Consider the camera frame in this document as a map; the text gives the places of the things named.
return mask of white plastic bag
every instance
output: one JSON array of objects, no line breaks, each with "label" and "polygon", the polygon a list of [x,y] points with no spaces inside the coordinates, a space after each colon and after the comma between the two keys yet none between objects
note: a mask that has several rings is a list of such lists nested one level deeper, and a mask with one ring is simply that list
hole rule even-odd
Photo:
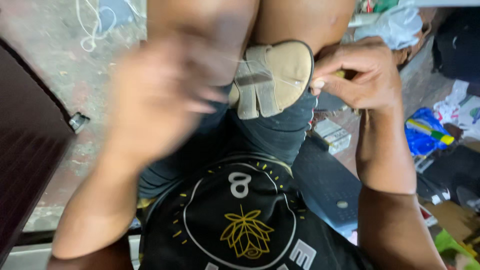
[{"label": "white plastic bag", "polygon": [[458,125],[459,103],[467,96],[467,88],[468,82],[456,80],[452,87],[452,93],[445,100],[435,103],[433,114],[441,124]]},{"label": "white plastic bag", "polygon": [[357,28],[355,41],[365,37],[381,37],[390,49],[402,49],[418,43],[415,36],[422,26],[419,10],[409,6],[396,6],[378,18],[372,25]]}]

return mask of black t-shirt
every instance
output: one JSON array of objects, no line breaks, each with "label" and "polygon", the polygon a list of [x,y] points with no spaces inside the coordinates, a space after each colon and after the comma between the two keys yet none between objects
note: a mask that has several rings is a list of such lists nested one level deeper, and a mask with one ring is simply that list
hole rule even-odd
[{"label": "black t-shirt", "polygon": [[306,209],[289,168],[238,157],[178,184],[149,214],[142,270],[373,269]]}]

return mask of dark jeans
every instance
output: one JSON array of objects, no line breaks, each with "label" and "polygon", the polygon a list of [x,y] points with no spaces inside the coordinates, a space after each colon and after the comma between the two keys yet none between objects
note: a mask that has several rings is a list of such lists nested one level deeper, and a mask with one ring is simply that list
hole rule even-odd
[{"label": "dark jeans", "polygon": [[[221,90],[228,94],[231,85]],[[293,164],[306,131],[311,128],[317,98],[305,89],[295,104],[281,114],[240,120],[228,105],[212,103],[215,114],[206,115],[194,135],[177,152],[154,162],[140,175],[139,197],[154,198],[177,181],[235,152],[273,156]]]}]

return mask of blue plastic bag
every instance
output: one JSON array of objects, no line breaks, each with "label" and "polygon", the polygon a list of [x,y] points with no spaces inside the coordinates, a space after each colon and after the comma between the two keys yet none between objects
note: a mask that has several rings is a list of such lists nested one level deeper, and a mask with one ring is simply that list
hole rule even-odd
[{"label": "blue plastic bag", "polygon": [[[440,122],[435,118],[432,110],[429,108],[418,109],[412,116],[410,116],[410,118],[436,131],[450,135],[444,129],[442,124],[440,124]],[[407,137],[408,148],[410,148],[410,153],[412,156],[426,155],[432,150],[447,148],[447,145],[443,142],[416,130],[408,129],[406,125],[405,136]]]}]

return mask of blurred hand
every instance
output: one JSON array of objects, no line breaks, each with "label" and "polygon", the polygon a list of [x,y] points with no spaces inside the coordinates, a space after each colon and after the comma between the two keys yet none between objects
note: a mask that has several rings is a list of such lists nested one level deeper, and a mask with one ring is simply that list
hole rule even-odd
[{"label": "blurred hand", "polygon": [[176,150],[202,113],[215,112],[208,100],[227,101],[204,84],[187,50],[184,41],[172,37],[121,61],[113,75],[104,156],[139,170]]},{"label": "blurred hand", "polygon": [[[352,80],[333,75],[354,70]],[[321,91],[356,109],[389,110],[402,102],[402,85],[391,50],[379,37],[340,45],[315,63],[312,94]]]}]

